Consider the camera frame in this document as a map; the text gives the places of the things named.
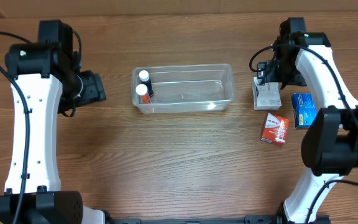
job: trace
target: blue box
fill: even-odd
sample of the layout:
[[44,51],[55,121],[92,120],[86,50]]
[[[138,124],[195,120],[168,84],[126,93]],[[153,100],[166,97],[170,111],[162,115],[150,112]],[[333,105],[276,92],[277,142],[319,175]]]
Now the blue box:
[[294,93],[291,97],[296,128],[308,128],[316,117],[316,106],[310,93]]

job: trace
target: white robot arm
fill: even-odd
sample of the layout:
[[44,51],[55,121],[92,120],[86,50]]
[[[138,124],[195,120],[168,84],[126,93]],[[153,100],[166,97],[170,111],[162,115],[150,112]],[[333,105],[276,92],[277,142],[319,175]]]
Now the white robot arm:
[[[73,51],[73,34],[80,43],[79,52]],[[11,46],[5,58],[8,71],[0,67],[12,83],[15,109],[12,162],[5,194],[0,196],[0,222],[105,224],[110,219],[107,212],[84,206],[79,192],[60,191],[56,160],[58,114],[67,116],[65,111],[69,109],[75,112],[76,107],[105,100],[100,76],[80,72],[80,38],[59,20],[41,21],[38,43],[25,41],[27,44]],[[29,117],[28,129],[24,125],[25,113]],[[24,159],[27,167],[23,169]]]
[[[254,70],[253,59],[267,49],[274,49],[277,59],[274,56],[261,62]],[[358,185],[342,180],[358,167],[358,127],[353,122],[358,123],[358,101],[335,66],[331,44],[324,33],[307,33],[303,18],[289,18],[280,25],[276,42],[251,58],[250,69],[258,73],[259,85],[282,82],[282,89],[299,85],[311,92],[318,114],[301,145],[306,167],[294,191],[280,206],[278,217],[282,223],[326,223],[327,218],[318,220],[316,213],[332,187],[337,182]],[[349,134],[338,136],[339,127]]]
[[[346,100],[352,109],[358,106],[358,101],[351,95],[346,88],[333,59],[333,51],[330,47],[325,45],[310,45],[309,49],[314,50],[325,58],[330,66],[335,71],[335,74],[341,84],[341,88],[346,95]],[[321,63],[321,60],[312,53],[300,49],[295,61],[296,69],[302,74],[308,85],[309,91],[313,97],[316,110],[320,108],[327,108],[335,106],[338,109],[345,109],[343,101],[338,93],[338,88],[335,85],[334,79],[331,76],[327,66]],[[294,223],[304,223],[309,212],[310,205],[324,184],[330,180],[343,179],[343,175],[339,174],[322,174],[315,176],[310,168],[305,167],[300,180],[292,194],[284,202],[284,211],[287,220]],[[330,185],[330,188],[325,189],[320,195],[313,208],[309,222],[316,220],[316,213],[320,205],[323,203],[329,191],[334,187],[335,183]]]

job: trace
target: white box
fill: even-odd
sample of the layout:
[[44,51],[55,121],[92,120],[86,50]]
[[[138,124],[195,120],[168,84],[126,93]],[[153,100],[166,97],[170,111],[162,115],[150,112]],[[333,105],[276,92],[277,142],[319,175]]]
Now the white box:
[[252,81],[255,110],[277,110],[281,107],[278,83],[257,84],[257,77]]

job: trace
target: wooden table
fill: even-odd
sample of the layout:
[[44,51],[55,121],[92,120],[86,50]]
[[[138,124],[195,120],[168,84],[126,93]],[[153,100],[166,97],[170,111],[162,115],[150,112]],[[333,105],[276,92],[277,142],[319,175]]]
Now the wooden table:
[[[325,32],[336,65],[358,99],[358,12],[253,13],[190,16],[71,17],[83,41],[84,69],[98,72],[107,100],[59,116],[57,159],[62,190],[78,190],[91,208],[114,218],[213,218],[273,214],[303,170],[306,130],[293,127],[290,97],[274,113],[292,121],[283,147],[261,142],[266,111],[254,111],[248,68],[288,17],[305,17],[309,32]],[[39,18],[0,19],[0,30],[37,40]],[[0,37],[0,63],[11,44]],[[267,60],[271,52],[258,61]],[[229,63],[236,99],[223,112],[142,115],[131,102],[136,67]],[[0,74],[0,195],[12,153],[13,103]],[[347,179],[358,181],[358,169]],[[358,187],[337,185],[320,214],[358,222]]]

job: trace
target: red box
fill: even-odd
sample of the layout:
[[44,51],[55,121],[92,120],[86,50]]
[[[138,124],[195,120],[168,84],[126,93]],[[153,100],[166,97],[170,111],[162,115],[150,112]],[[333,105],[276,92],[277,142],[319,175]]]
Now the red box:
[[260,140],[278,146],[284,145],[289,125],[288,119],[268,113]]

